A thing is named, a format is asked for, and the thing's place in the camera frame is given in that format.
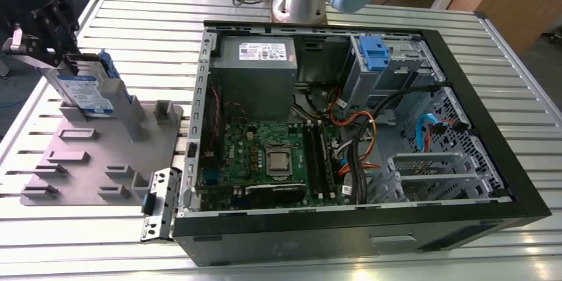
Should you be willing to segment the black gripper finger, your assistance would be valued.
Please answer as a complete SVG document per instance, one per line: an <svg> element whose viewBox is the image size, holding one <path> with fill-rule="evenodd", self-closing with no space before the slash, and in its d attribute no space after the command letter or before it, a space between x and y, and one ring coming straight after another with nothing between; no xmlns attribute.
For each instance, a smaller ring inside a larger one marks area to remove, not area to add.
<svg viewBox="0 0 562 281"><path fill-rule="evenodd" d="M68 75L79 74L79 68L71 61L82 53L78 47L76 32L79 31L79 20L74 10L74 0L54 0L35 12L38 35L34 35L51 53L60 58L60 64L68 68Z"/></svg>
<svg viewBox="0 0 562 281"><path fill-rule="evenodd" d="M6 40L2 51L23 63L39 68L58 68L60 58L51 53L43 42L28 36L16 26L12 36Z"/></svg>

